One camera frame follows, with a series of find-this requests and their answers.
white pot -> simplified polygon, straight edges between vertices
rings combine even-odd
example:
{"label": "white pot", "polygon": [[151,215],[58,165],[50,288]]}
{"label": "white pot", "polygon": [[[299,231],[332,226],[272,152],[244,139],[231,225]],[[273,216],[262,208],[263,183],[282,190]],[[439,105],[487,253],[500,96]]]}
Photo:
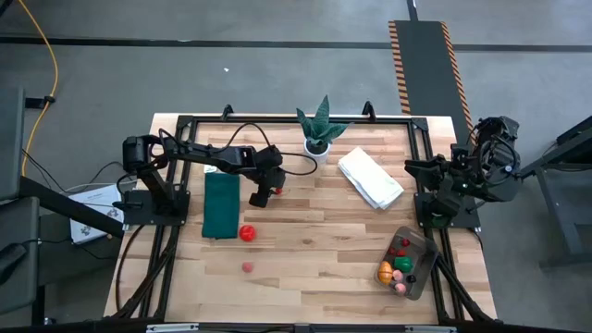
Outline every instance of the white pot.
{"label": "white pot", "polygon": [[307,155],[309,155],[312,158],[314,158],[314,160],[318,164],[324,164],[327,161],[327,159],[329,158],[329,151],[330,150],[331,150],[331,143],[328,144],[327,149],[325,150],[324,153],[322,153],[322,154],[313,154],[313,153],[311,153],[311,152],[308,151],[308,148],[306,148],[306,139],[304,139],[304,151],[306,152]]}

wooden table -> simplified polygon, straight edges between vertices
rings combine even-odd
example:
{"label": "wooden table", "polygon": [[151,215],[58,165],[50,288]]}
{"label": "wooden table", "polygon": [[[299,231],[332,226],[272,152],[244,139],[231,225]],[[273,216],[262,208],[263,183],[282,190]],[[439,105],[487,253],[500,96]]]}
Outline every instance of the wooden table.
{"label": "wooden table", "polygon": [[[156,134],[159,128],[174,132],[177,117],[178,114],[154,115],[151,133]],[[450,144],[455,142],[450,117],[428,117],[427,121],[434,154],[450,157]],[[200,124],[197,142],[222,146],[239,125]],[[299,124],[261,126],[281,151],[302,153]],[[423,152],[421,140],[418,142],[419,151]],[[250,144],[257,150],[265,147],[261,133],[253,127],[243,129],[233,144]],[[405,189],[385,211],[372,209],[337,167],[338,160],[357,146]],[[241,178],[240,224],[251,224],[257,230],[256,240],[250,243],[202,238],[204,166],[192,165],[190,216],[181,229],[166,320],[436,323],[429,281],[421,299],[409,301],[393,296],[373,280],[378,261],[395,230],[401,226],[417,228],[413,208],[415,182],[403,169],[403,161],[410,158],[404,126],[353,124],[335,140],[326,165],[311,176],[288,175],[283,193],[273,196],[265,209],[248,204],[256,185]],[[312,164],[301,157],[285,156],[283,166],[304,172]],[[146,227],[131,245],[121,279],[123,302],[146,273],[153,236],[154,228]],[[481,308],[495,316],[483,254],[475,235],[464,229],[451,229],[450,243],[459,280]],[[243,273],[243,262],[252,262],[254,271]],[[444,277],[440,278],[451,315],[450,289]],[[114,285],[106,315],[115,312]],[[153,295],[153,307],[157,295],[158,292]]]}

green towel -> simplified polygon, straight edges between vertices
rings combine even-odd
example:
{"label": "green towel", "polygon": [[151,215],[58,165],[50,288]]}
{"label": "green towel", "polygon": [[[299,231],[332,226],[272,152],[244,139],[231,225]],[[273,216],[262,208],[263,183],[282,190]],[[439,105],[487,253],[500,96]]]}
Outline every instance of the green towel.
{"label": "green towel", "polygon": [[241,212],[241,180],[237,175],[205,174],[202,236],[237,238]]}

folded white cloth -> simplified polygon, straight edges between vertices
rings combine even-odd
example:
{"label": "folded white cloth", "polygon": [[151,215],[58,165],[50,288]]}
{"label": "folded white cloth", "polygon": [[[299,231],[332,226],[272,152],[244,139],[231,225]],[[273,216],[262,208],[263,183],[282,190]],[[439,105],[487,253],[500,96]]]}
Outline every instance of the folded white cloth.
{"label": "folded white cloth", "polygon": [[387,209],[403,193],[403,187],[362,148],[341,157],[339,168],[374,208]]}

red ball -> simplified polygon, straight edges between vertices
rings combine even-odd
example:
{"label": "red ball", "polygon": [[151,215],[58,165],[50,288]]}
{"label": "red ball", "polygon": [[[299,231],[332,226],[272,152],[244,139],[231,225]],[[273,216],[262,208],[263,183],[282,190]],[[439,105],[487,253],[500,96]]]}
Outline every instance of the red ball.
{"label": "red ball", "polygon": [[253,271],[253,264],[242,263],[242,271],[245,273],[251,273]]}
{"label": "red ball", "polygon": [[255,239],[255,227],[251,225],[245,225],[240,227],[239,230],[240,239],[243,241],[252,241]]}

